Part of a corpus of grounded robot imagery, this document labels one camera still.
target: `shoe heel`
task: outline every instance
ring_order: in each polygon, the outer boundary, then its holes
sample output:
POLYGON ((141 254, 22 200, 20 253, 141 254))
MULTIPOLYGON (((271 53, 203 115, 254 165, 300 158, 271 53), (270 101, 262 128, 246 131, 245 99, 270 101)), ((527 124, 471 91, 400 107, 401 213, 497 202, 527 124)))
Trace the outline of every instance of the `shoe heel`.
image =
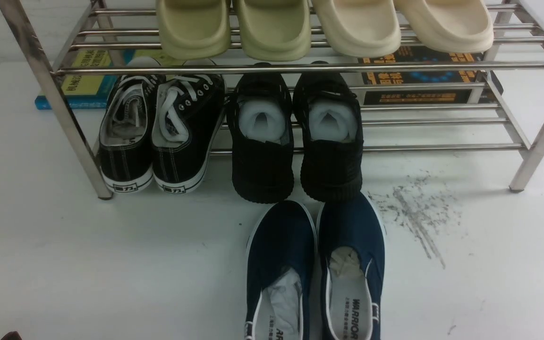
POLYGON ((302 163, 302 188, 311 198, 320 202, 339 202, 350 200, 360 194, 362 173, 347 183, 331 186, 321 183, 316 176, 317 172, 318 170, 309 166, 306 161, 302 163))
POLYGON ((236 192, 244 199, 253 203, 270 204, 285 200, 291 195, 294 185, 293 176, 276 187, 262 187, 242 180, 242 176, 232 174, 232 184, 236 192))

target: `stainless steel shoe rack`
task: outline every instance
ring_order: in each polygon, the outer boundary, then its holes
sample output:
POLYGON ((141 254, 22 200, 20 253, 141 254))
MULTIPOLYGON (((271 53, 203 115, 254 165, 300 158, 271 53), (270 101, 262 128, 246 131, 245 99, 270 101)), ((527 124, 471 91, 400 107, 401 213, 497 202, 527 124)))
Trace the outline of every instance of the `stainless steel shoe rack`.
MULTIPOLYGON (((483 61, 470 63, 442 63, 428 64, 423 62, 395 63, 395 64, 335 64, 335 65, 271 65, 267 67, 223 66, 215 67, 159 67, 159 68, 135 68, 125 67, 120 50, 126 49, 160 49, 159 42, 120 42, 119 36, 158 36, 158 30, 152 28, 114 28, 111 17, 135 17, 154 16, 154 9, 111 9, 106 6, 105 0, 89 0, 89 4, 78 20, 64 44, 62 51, 54 63, 50 65, 37 35, 30 23, 20 0, 0 0, 0 9, 9 27, 11 28, 18 44, 20 45, 28 64, 30 65, 41 89, 50 102, 56 118, 73 147, 82 164, 89 180, 91 181, 99 198, 107 200, 112 198, 112 193, 106 187, 99 172, 97 149, 92 149, 78 124, 73 110, 69 107, 60 88, 61 80, 67 75, 137 75, 144 73, 156 74, 190 74, 190 73, 218 73, 221 75, 239 75, 252 72, 281 72, 303 73, 316 71, 339 72, 363 72, 363 71, 458 71, 462 69, 481 71, 478 75, 479 82, 471 84, 404 84, 404 85, 371 85, 355 86, 357 90, 426 90, 431 89, 471 89, 471 96, 467 104, 425 104, 425 105, 375 105, 363 106, 364 116, 368 112, 378 111, 434 111, 434 110, 496 110, 496 118, 442 118, 442 119, 391 119, 369 120, 365 119, 365 127, 404 127, 404 126, 437 126, 437 125, 491 125, 505 126, 511 137, 512 143, 508 144, 439 144, 439 145, 401 145, 401 146, 365 146, 365 153, 386 153, 404 151, 519 151, 523 162, 511 182, 512 192, 521 192, 526 187, 531 176, 544 157, 544 124, 542 125, 535 141, 530 143, 522 129, 516 122, 496 86, 489 81, 490 70, 504 69, 544 69, 544 61, 494 61, 500 45, 513 43, 538 44, 544 49, 544 25, 533 13, 524 0, 503 0, 503 4, 488 5, 490 11, 497 11, 494 23, 495 40, 493 47, 486 52, 483 61), (515 15, 521 23, 510 24, 512 15, 515 15), (505 32, 510 30, 528 31, 532 36, 506 37, 505 32), (86 37, 100 36, 101 42, 86 42, 86 37), (110 50, 113 67, 105 68, 74 68, 70 67, 77 50, 81 49, 106 49, 110 50), (478 103, 482 90, 490 89, 496 96, 496 103, 478 103)), ((403 32, 410 31, 408 25, 402 25, 403 32)), ((319 26, 312 28, 314 36, 312 47, 329 47, 322 39, 316 39, 316 35, 322 34, 319 26)), ((238 35, 239 29, 232 28, 231 34, 238 35)), ((419 40, 414 36, 402 38, 402 45, 417 45, 419 40)), ((233 42, 231 48, 240 48, 239 42, 233 42)), ((230 149, 215 149, 213 155, 231 155, 230 149)))

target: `slide sandal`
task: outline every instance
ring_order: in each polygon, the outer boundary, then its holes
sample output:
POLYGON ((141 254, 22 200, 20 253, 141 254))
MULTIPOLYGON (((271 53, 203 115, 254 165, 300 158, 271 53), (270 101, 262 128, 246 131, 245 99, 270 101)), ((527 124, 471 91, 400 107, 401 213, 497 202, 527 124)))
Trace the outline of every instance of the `slide sandal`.
POLYGON ((230 47, 230 0, 157 0, 162 50, 177 60, 209 58, 230 47))
POLYGON ((304 57, 311 44, 308 0, 234 0, 247 56, 265 61, 304 57))
POLYGON ((400 47, 393 0, 312 0, 331 47, 347 56, 382 57, 400 47))
POLYGON ((421 42, 442 52, 483 52, 493 22, 483 0, 395 0, 421 42))

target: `black canvas sneaker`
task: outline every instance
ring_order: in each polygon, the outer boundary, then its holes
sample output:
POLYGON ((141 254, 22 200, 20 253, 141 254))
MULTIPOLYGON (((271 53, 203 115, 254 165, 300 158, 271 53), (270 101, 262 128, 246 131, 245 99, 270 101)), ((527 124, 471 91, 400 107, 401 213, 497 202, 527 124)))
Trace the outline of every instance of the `black canvas sneaker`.
MULTIPOLYGON (((127 66, 157 67, 150 57, 127 66)), ((119 193, 137 192, 153 181, 148 136, 153 129, 157 86, 164 76, 121 76, 114 84, 100 125, 98 157, 104 181, 119 193)))
MULTIPOLYGON (((184 65, 214 65, 194 60, 184 65)), ((175 76, 159 86, 153 129, 153 170, 161 190, 194 191, 203 181, 209 152, 224 120, 225 82, 219 75, 175 76)))
POLYGON ((225 112, 236 192, 255 203, 287 198, 294 179, 291 95, 285 80, 279 73, 242 76, 225 112))
POLYGON ((303 73, 293 111, 304 130, 301 180, 306 194, 321 202, 357 196, 362 187, 362 117, 341 74, 303 73))

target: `shoe stuffing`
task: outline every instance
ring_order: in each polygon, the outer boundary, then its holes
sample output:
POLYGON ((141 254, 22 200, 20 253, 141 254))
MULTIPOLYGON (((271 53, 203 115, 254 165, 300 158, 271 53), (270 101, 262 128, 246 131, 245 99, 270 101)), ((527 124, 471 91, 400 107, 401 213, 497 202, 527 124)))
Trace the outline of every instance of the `shoe stuffing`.
POLYGON ((338 278, 354 279, 364 276, 358 253, 352 247, 339 247, 331 254, 331 271, 338 278))
POLYGON ((265 98, 242 101, 239 112, 239 129, 249 139, 281 144, 287 124, 281 106, 265 98))
POLYGON ((350 143, 358 131, 356 114, 345 103, 316 99, 310 103, 309 129, 312 140, 350 143))
POLYGON ((302 284, 298 273, 289 268, 265 290, 270 297, 276 328, 284 330, 285 338, 294 338, 300 330, 299 311, 302 300, 302 284))

